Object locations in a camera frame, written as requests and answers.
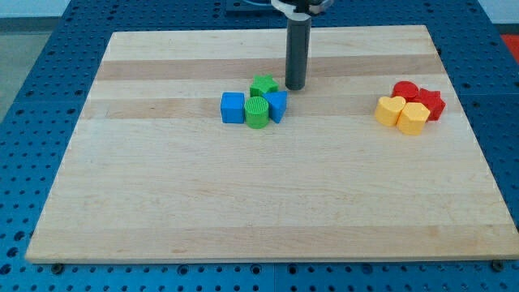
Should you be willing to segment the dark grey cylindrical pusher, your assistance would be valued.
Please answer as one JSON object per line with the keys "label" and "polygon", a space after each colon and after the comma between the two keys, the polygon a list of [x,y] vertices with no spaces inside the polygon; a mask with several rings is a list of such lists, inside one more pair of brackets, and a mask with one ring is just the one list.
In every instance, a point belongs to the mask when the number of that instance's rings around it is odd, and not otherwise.
{"label": "dark grey cylindrical pusher", "polygon": [[311,31],[311,17],[287,20],[285,55],[285,86],[289,90],[301,90],[307,77],[307,60]]}

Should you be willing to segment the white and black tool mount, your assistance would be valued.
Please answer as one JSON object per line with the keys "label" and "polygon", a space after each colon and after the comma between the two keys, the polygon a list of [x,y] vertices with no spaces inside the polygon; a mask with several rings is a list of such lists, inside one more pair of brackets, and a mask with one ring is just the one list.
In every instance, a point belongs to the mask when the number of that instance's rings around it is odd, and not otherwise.
{"label": "white and black tool mount", "polygon": [[271,0],[270,4],[285,16],[318,15],[325,12],[334,0]]}

